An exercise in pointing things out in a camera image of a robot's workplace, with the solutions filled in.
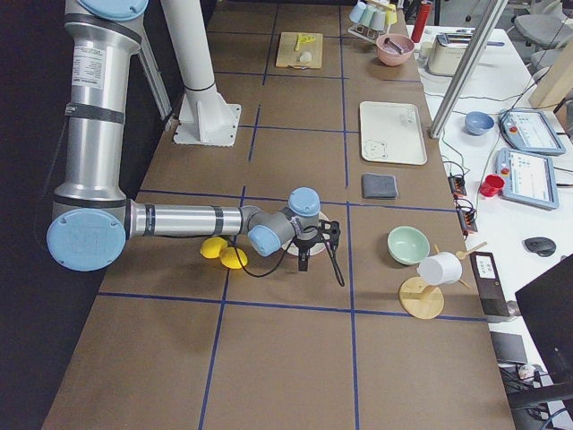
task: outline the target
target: white mug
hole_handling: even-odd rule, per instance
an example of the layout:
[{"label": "white mug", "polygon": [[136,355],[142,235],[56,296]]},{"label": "white mug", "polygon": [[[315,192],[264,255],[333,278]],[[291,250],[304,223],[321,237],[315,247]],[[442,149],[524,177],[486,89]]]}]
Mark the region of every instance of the white mug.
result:
[{"label": "white mug", "polygon": [[452,253],[439,253],[421,260],[417,271],[430,285],[453,284],[462,276],[462,263]]}]

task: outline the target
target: black monitor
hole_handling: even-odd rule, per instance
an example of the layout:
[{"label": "black monitor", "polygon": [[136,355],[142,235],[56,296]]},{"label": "black monitor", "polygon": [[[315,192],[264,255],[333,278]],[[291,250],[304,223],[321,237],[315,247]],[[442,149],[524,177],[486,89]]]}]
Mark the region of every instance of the black monitor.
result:
[{"label": "black monitor", "polygon": [[573,417],[573,255],[521,288],[516,300],[553,385],[511,393],[509,405],[563,400]]}]

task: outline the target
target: bowl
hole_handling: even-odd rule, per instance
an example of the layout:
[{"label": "bowl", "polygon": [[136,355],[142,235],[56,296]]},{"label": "bowl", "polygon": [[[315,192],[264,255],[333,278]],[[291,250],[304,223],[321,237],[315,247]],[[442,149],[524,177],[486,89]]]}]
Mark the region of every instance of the bowl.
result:
[{"label": "bowl", "polygon": [[[392,47],[390,43],[385,43],[386,39],[394,42],[402,48],[402,54]],[[376,39],[376,55],[385,65],[402,65],[414,52],[414,41],[401,34],[383,34]]]},{"label": "bowl", "polygon": [[390,255],[401,264],[418,264],[430,254],[428,238],[417,228],[396,227],[388,235]]},{"label": "bowl", "polygon": [[466,130],[475,136],[489,132],[494,125],[493,118],[484,112],[469,112],[466,115]]}]

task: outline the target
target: white object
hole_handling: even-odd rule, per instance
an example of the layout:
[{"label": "white object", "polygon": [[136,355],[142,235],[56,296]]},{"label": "white object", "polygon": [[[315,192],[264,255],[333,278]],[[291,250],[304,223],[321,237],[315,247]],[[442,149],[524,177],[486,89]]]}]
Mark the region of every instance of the white object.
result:
[{"label": "white object", "polygon": [[185,85],[175,142],[233,146],[241,106],[228,105],[217,92],[199,0],[161,5]]},{"label": "white object", "polygon": [[366,161],[422,165],[428,160],[415,105],[363,101],[360,129]]},{"label": "white object", "polygon": [[424,258],[416,270],[430,285],[453,284],[462,276],[462,263],[452,253],[439,253]]},{"label": "white object", "polygon": [[312,61],[312,53],[310,51],[304,51],[298,58],[300,63],[310,63]]}]

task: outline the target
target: white desk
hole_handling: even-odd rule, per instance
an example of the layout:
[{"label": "white desk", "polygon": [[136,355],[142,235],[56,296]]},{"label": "white desk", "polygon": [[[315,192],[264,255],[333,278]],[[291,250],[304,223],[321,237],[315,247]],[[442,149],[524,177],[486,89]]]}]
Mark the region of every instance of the white desk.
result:
[{"label": "white desk", "polygon": [[[449,27],[426,27],[421,42],[433,41],[439,32],[455,30],[457,29]],[[521,94],[533,83],[530,73],[505,31],[494,30],[490,40],[505,42],[505,46],[487,47],[484,50],[478,66],[462,91],[462,98],[476,96],[505,99]],[[424,91],[427,93],[428,106],[432,117],[434,117],[442,98],[434,97],[431,94],[445,94],[451,78],[434,76],[423,69],[420,69],[420,74]],[[531,107],[528,103],[528,96],[533,90],[531,89],[521,98],[516,108]],[[516,99],[517,97],[507,101],[460,99],[455,110],[460,112],[481,110],[494,114],[503,109],[511,108]],[[551,111],[547,111],[547,114],[555,129],[558,132],[562,131],[555,115]],[[469,135],[464,131],[464,115],[452,113],[446,123],[443,138],[440,139],[440,150],[445,158],[460,163],[460,156],[444,144],[445,140],[463,154],[465,167],[471,169],[466,174],[466,189],[468,200],[474,206],[477,204],[476,224],[478,232],[468,237],[466,247],[469,249],[484,241],[488,243],[483,251],[491,252],[495,257],[505,298],[506,300],[515,300],[516,291],[557,264],[562,255],[573,253],[573,228],[571,228],[573,189],[559,188],[560,207],[555,211],[537,209],[499,197],[482,197],[478,193],[478,188],[483,177],[483,171],[485,170],[486,174],[493,172],[498,150],[502,147],[508,147],[503,138],[498,140],[498,136],[497,124],[495,129],[486,135]],[[562,136],[562,140],[567,148],[567,153],[553,158],[554,165],[573,169],[573,146],[566,136]],[[488,156],[494,146],[495,151],[488,161]],[[459,172],[457,168],[453,167],[452,173]],[[566,172],[556,171],[556,177],[557,182],[573,183],[573,175]],[[556,253],[547,258],[529,253],[522,245],[522,241],[528,237],[551,238],[557,244]],[[517,318],[511,322],[490,324],[490,329],[521,335],[526,346],[528,361],[544,367],[522,318]]]}]

